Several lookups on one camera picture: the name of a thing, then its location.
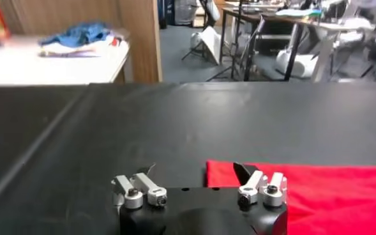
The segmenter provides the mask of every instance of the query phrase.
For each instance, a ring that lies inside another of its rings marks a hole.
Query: red fabric
[[[256,165],[287,177],[289,235],[376,234],[376,167]],[[208,187],[239,186],[232,162],[207,162]]]

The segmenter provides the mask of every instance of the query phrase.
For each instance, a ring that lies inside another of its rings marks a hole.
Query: desk
[[[223,10],[223,20],[222,20],[222,43],[221,43],[221,47],[220,47],[220,57],[219,57],[220,63],[222,63],[222,57],[223,57],[222,50],[223,50],[223,42],[224,42],[225,26],[226,26],[225,18],[226,18],[227,15],[231,15],[233,17],[239,16],[239,12],[234,11],[233,8],[222,8],[222,10]],[[313,75],[312,75],[315,82],[319,82],[321,80],[322,74],[324,72],[324,68],[327,65],[327,59],[328,59],[328,57],[331,53],[331,49],[332,49],[333,42],[335,40],[336,34],[338,34],[340,32],[357,30],[357,27],[346,27],[346,26],[339,25],[339,24],[331,24],[331,23],[324,23],[324,22],[318,23],[318,22],[312,22],[312,21],[309,21],[309,20],[304,20],[304,19],[299,19],[299,18],[294,18],[294,17],[277,16],[277,15],[274,14],[274,12],[265,12],[265,13],[262,13],[262,14],[263,14],[264,19],[268,20],[268,21],[270,21],[270,20],[287,21],[287,22],[291,22],[291,23],[301,25],[301,26],[318,27],[318,28],[326,30],[328,32],[327,38],[322,42],[322,46],[321,46],[320,54],[319,54],[319,57],[318,57],[318,60],[317,60],[317,64],[315,65],[314,72],[313,72]],[[260,17],[260,14],[258,14],[258,15],[247,15],[247,14],[242,13],[241,19],[252,24],[252,34],[253,34],[254,30],[256,30],[255,25],[260,22],[261,17]],[[284,76],[284,81],[290,80],[292,67],[294,65],[294,60],[295,60],[295,57],[296,57],[296,54],[297,54],[298,45],[299,45],[299,41],[300,41],[300,38],[301,38],[301,32],[302,32],[302,30],[299,27],[297,27],[295,37],[294,37],[294,46],[292,47],[292,50],[291,50],[289,65],[287,66],[287,71],[286,71],[285,76]],[[248,56],[248,61],[252,59],[254,44],[255,44],[255,42],[254,42],[254,38],[253,38],[252,41],[250,42],[250,46],[249,46],[250,53],[249,53],[249,56]],[[249,72],[248,72],[249,69],[250,68],[248,68],[248,66],[247,66],[246,71],[244,73],[244,80],[245,81],[247,81],[249,79]]]
[[[113,82],[128,59],[122,41],[102,57],[39,57],[36,36],[13,36],[0,47],[0,86],[84,85]]]
[[[90,86],[0,198],[0,234],[117,234],[113,176],[156,162],[159,185],[201,186],[207,159],[376,165],[376,83]]]

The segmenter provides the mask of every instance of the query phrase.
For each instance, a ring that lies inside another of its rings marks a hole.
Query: screw
[[[158,204],[158,206],[164,207],[167,204],[167,197],[166,196],[158,197],[158,199],[156,200],[156,203]]]
[[[136,195],[138,195],[138,190],[136,189],[136,188],[130,188],[129,190],[128,190],[128,196],[130,196],[130,197],[134,197],[134,196],[136,196]]]
[[[250,198],[248,195],[242,195],[239,197],[239,206],[247,207],[250,206]]]
[[[277,191],[278,191],[278,188],[275,185],[269,185],[267,187],[267,193],[269,193],[269,194],[276,193]]]

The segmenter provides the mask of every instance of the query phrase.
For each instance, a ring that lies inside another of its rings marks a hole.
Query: black table
[[[83,87],[0,88],[0,179]]]
[[[207,159],[376,165],[376,83],[93,85],[0,196],[0,234],[115,234],[113,176],[202,186]]]

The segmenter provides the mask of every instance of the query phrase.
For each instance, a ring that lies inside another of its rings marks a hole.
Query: folded clothing
[[[105,40],[110,30],[102,22],[89,22],[69,28],[65,33],[56,34],[39,42],[48,45],[58,42],[65,47],[81,47],[89,43]]]
[[[249,163],[288,179],[290,235],[376,234],[376,167]],[[239,186],[231,162],[207,162],[208,187]]]

